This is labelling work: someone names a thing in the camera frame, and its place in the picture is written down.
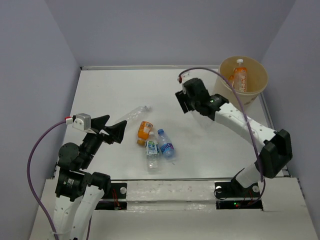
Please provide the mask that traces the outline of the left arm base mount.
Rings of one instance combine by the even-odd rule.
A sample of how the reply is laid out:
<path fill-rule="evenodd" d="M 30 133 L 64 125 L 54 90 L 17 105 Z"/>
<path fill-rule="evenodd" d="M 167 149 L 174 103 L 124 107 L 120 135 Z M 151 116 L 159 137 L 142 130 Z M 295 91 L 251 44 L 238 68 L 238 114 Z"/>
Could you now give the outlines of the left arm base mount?
<path fill-rule="evenodd" d="M 105 193 L 95 207 L 96 210 L 120 211 L 127 209 L 127 188 L 126 182 L 112 181 L 111 188 Z"/>

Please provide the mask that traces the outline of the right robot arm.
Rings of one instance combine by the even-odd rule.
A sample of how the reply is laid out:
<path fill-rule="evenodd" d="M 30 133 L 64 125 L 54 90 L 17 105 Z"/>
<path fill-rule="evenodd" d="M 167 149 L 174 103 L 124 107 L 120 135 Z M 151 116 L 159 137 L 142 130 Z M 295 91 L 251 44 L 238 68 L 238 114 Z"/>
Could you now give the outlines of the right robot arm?
<path fill-rule="evenodd" d="M 196 111 L 219 123 L 252 144 L 257 159 L 230 181 L 230 190 L 242 196 L 262 178 L 273 179 L 293 158 L 290 134 L 266 127 L 237 109 L 220 94 L 210 95 L 199 78 L 187 80 L 175 96 L 184 113 Z"/>

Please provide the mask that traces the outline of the orange tea bottle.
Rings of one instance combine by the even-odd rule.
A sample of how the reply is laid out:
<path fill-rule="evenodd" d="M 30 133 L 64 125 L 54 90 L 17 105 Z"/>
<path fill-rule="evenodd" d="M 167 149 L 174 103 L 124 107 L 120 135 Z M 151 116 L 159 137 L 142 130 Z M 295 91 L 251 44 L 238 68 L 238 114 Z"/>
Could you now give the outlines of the orange tea bottle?
<path fill-rule="evenodd" d="M 244 65 L 243 59 L 236 60 L 236 68 L 233 71 L 233 75 L 235 78 L 235 89 L 237 91 L 245 93 L 247 91 L 247 78 L 248 71 Z"/>
<path fill-rule="evenodd" d="M 231 84 L 231 86 L 234 88 L 235 87 L 235 76 L 234 75 L 231 75 L 229 78 L 228 78 L 228 82 Z"/>

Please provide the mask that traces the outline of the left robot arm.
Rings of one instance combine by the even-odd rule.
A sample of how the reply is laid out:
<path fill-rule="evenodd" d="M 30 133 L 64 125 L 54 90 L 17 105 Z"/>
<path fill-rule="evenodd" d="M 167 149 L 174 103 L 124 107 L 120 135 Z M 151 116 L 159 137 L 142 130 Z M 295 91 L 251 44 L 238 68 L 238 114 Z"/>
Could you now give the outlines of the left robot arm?
<path fill-rule="evenodd" d="M 65 118 L 67 125 L 85 133 L 80 145 L 65 143 L 58 152 L 59 167 L 53 216 L 55 235 L 61 240 L 81 240 L 89 232 L 89 225 L 98 203 L 111 194 L 114 206 L 119 207 L 117 191 L 111 177 L 105 173 L 88 173 L 94 156 L 103 143 L 120 144 L 127 121 L 106 126 L 109 115 L 91 118 L 79 113 Z"/>

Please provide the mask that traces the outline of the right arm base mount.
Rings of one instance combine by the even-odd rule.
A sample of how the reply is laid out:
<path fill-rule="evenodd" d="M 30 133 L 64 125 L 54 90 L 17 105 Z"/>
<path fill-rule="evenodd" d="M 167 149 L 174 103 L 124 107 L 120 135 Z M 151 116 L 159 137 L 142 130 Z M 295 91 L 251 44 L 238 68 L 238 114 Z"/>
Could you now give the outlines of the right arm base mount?
<path fill-rule="evenodd" d="M 217 210 L 258 209 L 263 210 L 258 183 L 254 183 L 244 192 L 236 192 L 228 181 L 214 183 L 214 196 Z"/>

